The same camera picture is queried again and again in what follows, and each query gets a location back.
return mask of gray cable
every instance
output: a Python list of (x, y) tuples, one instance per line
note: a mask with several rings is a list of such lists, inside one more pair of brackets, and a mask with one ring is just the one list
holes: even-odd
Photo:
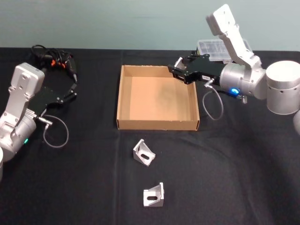
[(44, 141), (46, 142), (47, 145), (49, 145), (50, 147), (55, 148), (55, 149), (59, 149), (59, 148), (64, 147), (64, 146), (67, 144), (67, 142), (69, 141), (69, 129), (68, 129), (67, 125), (65, 124), (64, 121), (62, 121), (60, 118), (58, 118), (58, 117), (56, 117), (56, 116), (47, 115), (47, 114), (44, 115), (44, 116), (51, 117), (51, 118), (54, 118), (54, 119), (59, 120), (59, 121), (65, 126), (66, 131), (67, 131), (67, 139), (66, 139), (66, 141), (65, 141), (62, 145), (52, 145), (52, 144), (50, 144), (50, 143), (46, 140), (46, 136), (45, 136), (45, 135), (46, 135), (47, 128), (45, 128), (44, 133), (43, 133)]
[[(208, 115), (212, 120), (219, 120), (219, 119), (222, 118), (222, 116), (223, 116), (223, 114), (224, 114), (224, 105), (223, 105), (222, 99), (221, 99), (219, 93), (217, 92), (217, 90), (214, 89), (214, 87), (212, 87), (212, 86), (210, 86), (210, 85), (207, 86), (207, 87), (210, 88), (210, 89), (212, 89), (212, 90), (209, 91), (209, 92), (207, 92), (207, 93), (205, 93), (205, 95), (203, 96), (203, 98), (202, 98), (203, 108), (204, 108), (205, 112), (207, 113), (207, 115)], [(209, 113), (208, 110), (206, 109), (205, 103), (204, 103), (205, 97), (206, 97), (208, 94), (213, 93), (213, 92), (216, 93), (217, 97), (218, 97), (219, 100), (220, 100), (220, 104), (221, 104), (221, 114), (220, 114), (220, 116), (219, 116), (218, 118), (213, 118), (212, 115), (210, 115), (210, 113)]]

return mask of black table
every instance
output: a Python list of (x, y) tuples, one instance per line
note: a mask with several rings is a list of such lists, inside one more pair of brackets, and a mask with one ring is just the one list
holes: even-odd
[[(4, 165), (1, 225), (300, 224), (300, 136), (292, 116), (272, 114), (265, 101), (254, 98), (243, 105), (222, 97), (222, 120), (204, 115), (198, 132), (118, 131), (121, 65), (167, 65), (190, 52), (70, 51), (78, 66), (78, 98), (51, 112), (67, 123), (69, 143), (60, 150), (48, 147), (39, 125), (28, 144)], [(0, 112), (14, 67), (26, 61), (28, 53), (0, 49)], [(300, 59), (298, 52), (256, 53), (264, 68), (278, 60)], [(48, 86), (65, 87), (50, 78)], [(201, 112), (205, 92), (199, 82)], [(208, 107), (217, 110), (214, 97)], [(65, 131), (53, 129), (63, 140)], [(141, 138), (157, 155), (150, 167), (132, 157)], [(143, 208), (143, 190), (160, 181), (164, 206)]]

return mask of light blue wall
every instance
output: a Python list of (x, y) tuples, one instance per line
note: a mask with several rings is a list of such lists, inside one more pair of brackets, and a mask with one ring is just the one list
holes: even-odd
[(0, 47), (195, 49), (229, 4), (254, 50), (300, 50), (298, 0), (0, 0)]

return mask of cardboard box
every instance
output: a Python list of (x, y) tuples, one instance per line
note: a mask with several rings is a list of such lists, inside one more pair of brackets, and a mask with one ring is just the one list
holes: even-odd
[(173, 78), (164, 66), (122, 66), (118, 129), (198, 130), (195, 83)]

